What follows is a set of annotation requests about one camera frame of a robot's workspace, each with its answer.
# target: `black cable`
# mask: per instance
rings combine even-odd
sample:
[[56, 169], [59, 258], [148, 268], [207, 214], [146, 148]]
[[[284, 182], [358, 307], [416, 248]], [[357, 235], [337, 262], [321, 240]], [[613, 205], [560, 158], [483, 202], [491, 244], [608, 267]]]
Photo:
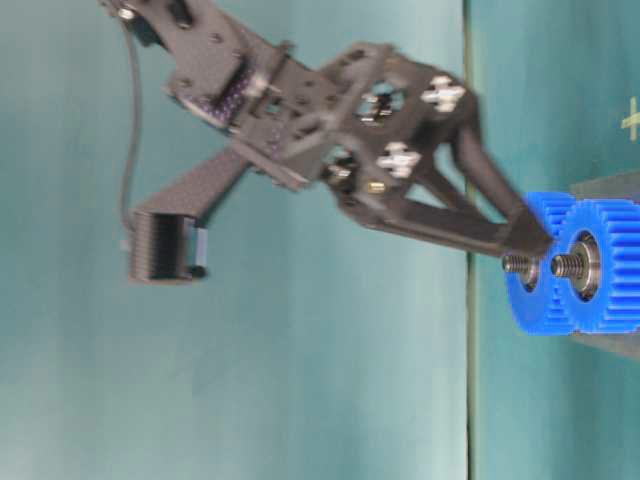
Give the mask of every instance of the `black cable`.
[[138, 161], [140, 138], [142, 136], [142, 87], [140, 82], [140, 63], [138, 61], [138, 52], [136, 51], [133, 35], [127, 28], [125, 22], [120, 22], [120, 26], [122, 27], [125, 42], [127, 44], [129, 67], [131, 70], [132, 123], [129, 149], [127, 152], [127, 162], [120, 187], [119, 210], [122, 225], [125, 230], [131, 234], [134, 230], [134, 225], [129, 212], [129, 203], [131, 201], [131, 183], [136, 163]]

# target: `threaded shaft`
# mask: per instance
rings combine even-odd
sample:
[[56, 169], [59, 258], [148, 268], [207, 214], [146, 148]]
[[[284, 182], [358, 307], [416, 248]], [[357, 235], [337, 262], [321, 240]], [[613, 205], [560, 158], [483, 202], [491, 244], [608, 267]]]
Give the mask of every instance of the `threaded shaft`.
[[502, 257], [502, 270], [505, 273], [526, 274], [530, 268], [531, 260], [529, 260], [529, 257], [521, 255], [505, 255]]
[[551, 260], [551, 273], [559, 278], [581, 278], [585, 268], [580, 255], [556, 255]]

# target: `blue gear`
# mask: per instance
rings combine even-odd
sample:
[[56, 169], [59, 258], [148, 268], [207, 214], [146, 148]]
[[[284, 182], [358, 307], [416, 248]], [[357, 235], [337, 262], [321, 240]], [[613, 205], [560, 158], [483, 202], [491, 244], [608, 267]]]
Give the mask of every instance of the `blue gear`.
[[559, 294], [567, 315], [584, 333], [630, 333], [640, 326], [640, 207], [627, 200], [585, 200], [567, 215], [560, 240], [569, 253], [581, 233], [600, 249], [600, 286], [589, 301], [568, 279]]
[[[527, 203], [540, 223], [558, 239], [566, 214], [576, 200], [566, 193], [530, 193]], [[528, 291], [517, 273], [507, 273], [507, 292], [516, 321], [530, 335], [568, 335], [576, 329], [567, 317], [558, 297], [558, 280], [551, 274], [551, 259], [559, 252], [554, 241], [540, 260], [540, 276], [533, 291]]]

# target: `teal wall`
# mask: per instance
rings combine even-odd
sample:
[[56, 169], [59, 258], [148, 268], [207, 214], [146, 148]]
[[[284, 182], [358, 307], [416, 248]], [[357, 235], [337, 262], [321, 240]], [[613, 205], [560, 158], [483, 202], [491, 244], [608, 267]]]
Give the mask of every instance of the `teal wall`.
[[[314, 65], [369, 38], [462, 69], [458, 2], [221, 3]], [[3, 5], [0, 478], [462, 479], [462, 254], [248, 176], [210, 279], [126, 283], [124, 53], [95, 1]], [[170, 59], [142, 60], [136, 199], [222, 145], [161, 93]]]
[[[311, 66], [367, 39], [463, 70], [460, 2], [297, 0], [294, 12]], [[466, 478], [465, 255], [362, 230], [322, 187], [291, 213], [292, 478]]]
[[[620, 129], [640, 95], [640, 4], [470, 0], [472, 79], [490, 150], [526, 191], [638, 169]], [[499, 262], [477, 258], [473, 478], [640, 476], [640, 364], [567, 338], [526, 337]]]

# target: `robotic arm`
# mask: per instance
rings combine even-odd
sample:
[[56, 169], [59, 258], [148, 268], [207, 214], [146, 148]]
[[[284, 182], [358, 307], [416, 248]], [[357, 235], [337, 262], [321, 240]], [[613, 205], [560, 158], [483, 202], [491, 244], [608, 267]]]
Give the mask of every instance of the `robotic arm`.
[[[227, 149], [132, 212], [131, 278], [184, 282], [204, 272], [190, 232], [249, 165], [293, 191], [325, 183], [359, 224], [492, 256], [542, 256], [551, 238], [482, 146], [478, 101], [460, 80], [391, 45], [358, 43], [314, 71], [210, 0], [101, 0], [144, 46], [176, 62], [168, 92], [231, 137]], [[438, 170], [451, 146], [466, 180], [502, 214], [483, 215]], [[408, 198], [414, 185], [443, 208]]]

